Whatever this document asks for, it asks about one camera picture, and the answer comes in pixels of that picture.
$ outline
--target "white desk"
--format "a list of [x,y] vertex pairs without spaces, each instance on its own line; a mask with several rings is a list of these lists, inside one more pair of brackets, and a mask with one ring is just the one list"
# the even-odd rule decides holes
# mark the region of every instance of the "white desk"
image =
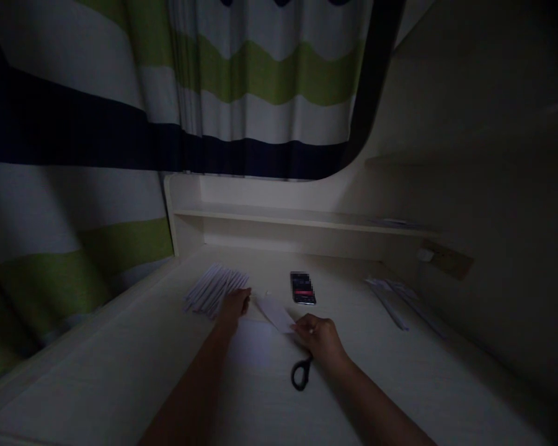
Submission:
[[[362,281],[392,277],[380,263],[210,245],[181,265],[170,261],[5,380],[0,432],[49,444],[134,444],[212,327],[183,313],[180,299],[215,261],[249,273],[254,290],[300,315],[308,307],[292,303],[289,272],[307,271],[318,299],[311,312],[335,320],[352,359],[440,445],[547,444],[506,401],[513,395],[531,413],[537,402],[489,357],[454,334],[444,343],[399,302],[410,331],[393,324]],[[264,319],[251,308],[247,317]],[[273,331],[269,368],[228,362],[216,443],[359,444],[315,366],[305,391],[291,386],[291,367],[304,356]]]

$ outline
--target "wall socket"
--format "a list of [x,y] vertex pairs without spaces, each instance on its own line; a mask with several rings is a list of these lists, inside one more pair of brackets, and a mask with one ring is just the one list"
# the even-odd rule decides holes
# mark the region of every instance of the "wall socket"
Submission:
[[430,264],[436,266],[440,271],[454,277],[457,280],[463,280],[473,265],[473,259],[464,254],[445,248],[437,243],[429,240],[422,242],[422,248],[429,249],[434,252],[434,257],[430,260]]

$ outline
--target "phone screen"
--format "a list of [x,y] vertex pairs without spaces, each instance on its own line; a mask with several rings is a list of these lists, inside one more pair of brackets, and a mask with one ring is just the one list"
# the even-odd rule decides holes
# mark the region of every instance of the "phone screen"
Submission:
[[296,304],[316,305],[314,288],[308,274],[300,271],[291,272],[291,292]]

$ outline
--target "striped curtain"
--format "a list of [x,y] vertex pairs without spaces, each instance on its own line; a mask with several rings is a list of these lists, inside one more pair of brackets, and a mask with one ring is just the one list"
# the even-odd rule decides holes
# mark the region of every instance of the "striped curtain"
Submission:
[[370,0],[0,0],[0,375],[172,255],[160,172],[339,170]]

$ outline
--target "black scissors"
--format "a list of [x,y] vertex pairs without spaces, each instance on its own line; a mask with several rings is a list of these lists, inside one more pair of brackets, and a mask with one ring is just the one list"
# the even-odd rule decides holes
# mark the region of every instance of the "black scissors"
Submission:
[[[306,388],[306,384],[308,384],[308,375],[310,374],[310,364],[312,364],[312,360],[313,357],[312,355],[310,355],[308,359],[296,362],[296,364],[293,366],[293,369],[291,370],[291,383],[299,391],[303,391]],[[296,371],[298,369],[302,369],[304,372],[302,381],[300,381],[299,383],[296,382]]]

